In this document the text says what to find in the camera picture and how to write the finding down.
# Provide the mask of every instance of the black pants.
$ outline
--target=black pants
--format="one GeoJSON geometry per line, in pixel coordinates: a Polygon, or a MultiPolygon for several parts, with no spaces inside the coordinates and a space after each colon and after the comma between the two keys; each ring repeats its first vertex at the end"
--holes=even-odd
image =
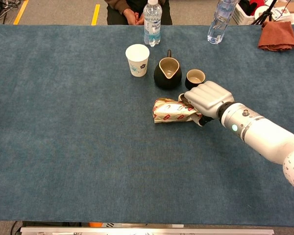
{"type": "MultiPolygon", "coordinates": [[[[139,15],[141,15],[143,12],[144,6],[147,4],[147,0],[146,2],[137,1],[137,0],[127,0],[127,4],[131,7],[131,9],[134,12],[138,12],[139,15]]],[[[162,7],[161,24],[172,25],[169,0],[166,0],[165,4],[163,4],[161,7],[162,7]]],[[[128,24],[126,17],[124,15],[121,15],[117,10],[112,9],[109,5],[107,6],[107,10],[108,10],[108,17],[107,17],[108,25],[128,24]]]]}

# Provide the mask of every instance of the white paper cup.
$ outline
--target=white paper cup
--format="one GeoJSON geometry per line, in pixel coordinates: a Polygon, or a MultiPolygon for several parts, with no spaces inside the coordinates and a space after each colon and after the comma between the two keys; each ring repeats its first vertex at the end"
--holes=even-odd
{"type": "Polygon", "coordinates": [[[125,55],[128,60],[131,73],[135,77],[142,77],[146,74],[147,63],[149,58],[149,49],[142,44],[134,44],[129,46],[125,55]]]}

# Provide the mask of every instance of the robotic hand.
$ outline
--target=robotic hand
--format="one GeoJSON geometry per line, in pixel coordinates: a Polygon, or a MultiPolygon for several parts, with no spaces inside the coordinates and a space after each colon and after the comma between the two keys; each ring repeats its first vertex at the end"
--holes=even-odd
{"type": "Polygon", "coordinates": [[[218,84],[207,81],[185,92],[187,100],[203,118],[199,125],[213,119],[240,137],[273,163],[283,164],[283,172],[294,186],[294,134],[276,125],[241,103],[218,84]]]}

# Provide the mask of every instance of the plastic water bottle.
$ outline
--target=plastic water bottle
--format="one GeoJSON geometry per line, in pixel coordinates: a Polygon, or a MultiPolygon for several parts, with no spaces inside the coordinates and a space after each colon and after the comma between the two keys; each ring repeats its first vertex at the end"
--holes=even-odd
{"type": "Polygon", "coordinates": [[[144,7],[144,42],[151,47],[160,43],[161,15],[162,8],[158,4],[158,0],[148,0],[144,7]]]}
{"type": "Polygon", "coordinates": [[[230,22],[238,0],[219,0],[215,11],[214,20],[212,21],[208,41],[212,44],[218,44],[222,41],[225,29],[230,22]]]}

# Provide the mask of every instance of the small black cup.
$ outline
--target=small black cup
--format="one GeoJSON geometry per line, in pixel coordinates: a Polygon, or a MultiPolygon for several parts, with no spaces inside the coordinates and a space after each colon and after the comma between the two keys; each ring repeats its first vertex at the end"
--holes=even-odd
{"type": "Polygon", "coordinates": [[[179,62],[172,58],[171,50],[160,60],[153,74],[155,84],[162,89],[173,89],[181,83],[182,71],[179,62]]]}
{"type": "Polygon", "coordinates": [[[201,70],[189,70],[186,74],[185,87],[190,90],[205,81],[205,74],[201,70]]]}

